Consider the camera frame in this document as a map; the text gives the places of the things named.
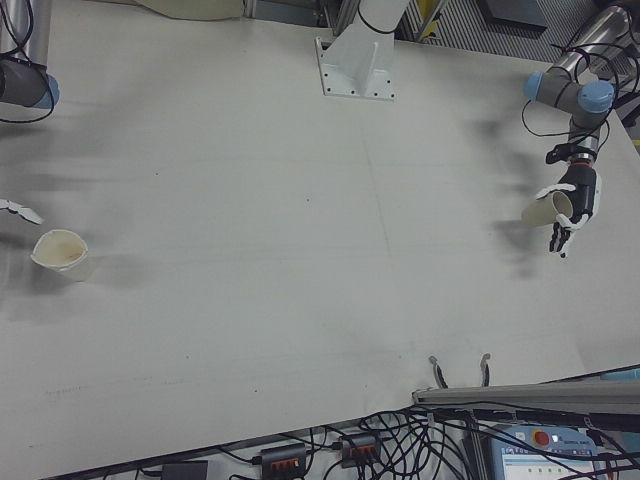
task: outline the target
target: white metal stand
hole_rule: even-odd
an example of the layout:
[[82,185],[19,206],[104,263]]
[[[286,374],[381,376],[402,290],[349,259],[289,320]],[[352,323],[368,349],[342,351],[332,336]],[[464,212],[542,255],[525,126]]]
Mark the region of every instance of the white metal stand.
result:
[[409,0],[362,0],[355,20],[327,49],[316,38],[325,95],[393,100],[393,31]]

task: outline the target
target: black box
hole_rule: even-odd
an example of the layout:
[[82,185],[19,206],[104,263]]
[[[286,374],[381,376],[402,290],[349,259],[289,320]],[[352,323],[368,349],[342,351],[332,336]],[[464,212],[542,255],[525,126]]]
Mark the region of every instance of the black box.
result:
[[207,480],[209,462],[198,460],[194,462],[165,463],[162,466],[162,480]]
[[549,24],[536,0],[477,0],[485,22],[544,32]]

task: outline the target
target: electrical connector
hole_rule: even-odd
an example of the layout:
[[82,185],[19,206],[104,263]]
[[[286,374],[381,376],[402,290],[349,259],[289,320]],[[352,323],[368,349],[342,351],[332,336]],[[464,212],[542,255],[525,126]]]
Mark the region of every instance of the electrical connector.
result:
[[262,480],[293,480],[304,476],[307,448],[304,443],[268,448],[260,452]]
[[380,437],[373,433],[344,435],[331,445],[342,453],[342,468],[372,465],[380,461]]

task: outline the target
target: gray floor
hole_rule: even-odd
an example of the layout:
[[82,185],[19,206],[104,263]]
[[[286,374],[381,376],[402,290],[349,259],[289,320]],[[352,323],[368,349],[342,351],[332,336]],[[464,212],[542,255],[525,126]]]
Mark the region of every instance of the gray floor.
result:
[[534,33],[521,28],[487,24],[476,0],[450,0],[438,23],[439,39],[427,43],[510,57],[553,62],[573,33],[596,11],[592,0],[537,0],[549,28]]

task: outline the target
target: emergency stop button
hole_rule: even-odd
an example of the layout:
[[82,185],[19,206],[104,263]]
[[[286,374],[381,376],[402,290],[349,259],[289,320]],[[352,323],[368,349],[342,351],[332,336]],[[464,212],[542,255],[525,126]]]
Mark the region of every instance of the emergency stop button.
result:
[[547,434],[547,432],[543,432],[542,430],[534,430],[533,431],[533,441],[542,446],[542,447],[546,447],[547,445],[549,445],[549,435]]

